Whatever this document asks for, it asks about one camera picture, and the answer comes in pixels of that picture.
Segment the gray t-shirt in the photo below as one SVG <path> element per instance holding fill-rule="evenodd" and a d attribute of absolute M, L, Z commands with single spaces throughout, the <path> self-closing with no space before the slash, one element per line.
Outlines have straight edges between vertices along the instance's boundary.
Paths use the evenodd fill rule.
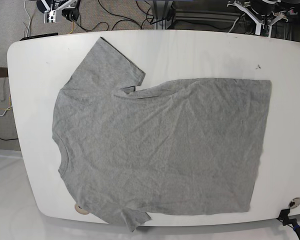
<path fill-rule="evenodd" d="M 247 212 L 271 82 L 181 79 L 135 91 L 144 77 L 100 38 L 60 90 L 52 132 L 74 200 L 130 231 L 147 212 Z"/>

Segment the white table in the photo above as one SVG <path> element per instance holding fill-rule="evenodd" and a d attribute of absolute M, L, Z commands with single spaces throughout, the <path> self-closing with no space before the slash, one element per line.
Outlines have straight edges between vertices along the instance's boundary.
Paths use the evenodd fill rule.
<path fill-rule="evenodd" d="M 150 213 L 148 226 L 195 226 L 273 219 L 300 197 L 300 43 L 259 36 L 186 30 L 129 30 L 16 42 L 7 62 L 14 118 L 38 208 L 47 216 L 104 223 L 81 215 L 58 173 L 53 109 L 96 40 L 104 37 L 145 73 L 137 90 L 189 78 L 271 80 L 263 153 L 250 211 L 197 216 Z M 300 214 L 300 206 L 291 211 Z"/>

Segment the t-shirt sleeve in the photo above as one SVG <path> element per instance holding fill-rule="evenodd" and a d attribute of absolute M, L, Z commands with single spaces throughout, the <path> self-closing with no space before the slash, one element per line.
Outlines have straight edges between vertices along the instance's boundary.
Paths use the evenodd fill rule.
<path fill-rule="evenodd" d="M 145 73 L 114 48 L 99 38 L 62 90 L 71 96 L 93 97 L 109 92 L 131 92 L 140 86 Z"/>

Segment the white floor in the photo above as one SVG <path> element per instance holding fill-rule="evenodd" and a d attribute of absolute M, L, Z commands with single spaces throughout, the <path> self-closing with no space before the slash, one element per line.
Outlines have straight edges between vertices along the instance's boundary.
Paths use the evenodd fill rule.
<path fill-rule="evenodd" d="M 300 215 L 296 216 L 300 225 Z M 275 219 L 194 227 L 123 226 L 51 218 L 37 208 L 19 151 L 0 150 L 0 240 L 296 240 Z"/>

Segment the black bracket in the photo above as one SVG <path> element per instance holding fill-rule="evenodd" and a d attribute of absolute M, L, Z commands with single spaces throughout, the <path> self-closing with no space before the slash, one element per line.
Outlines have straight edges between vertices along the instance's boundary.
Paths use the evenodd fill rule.
<path fill-rule="evenodd" d="M 283 226 L 286 225 L 292 225 L 293 226 L 293 231 L 295 231 L 296 235 L 300 239 L 300 226 L 297 223 L 297 219 L 293 218 L 290 219 L 288 217 L 288 214 L 290 213 L 290 209 L 283 209 L 281 210 L 279 217 L 277 218 L 280 222 L 282 222 Z"/>

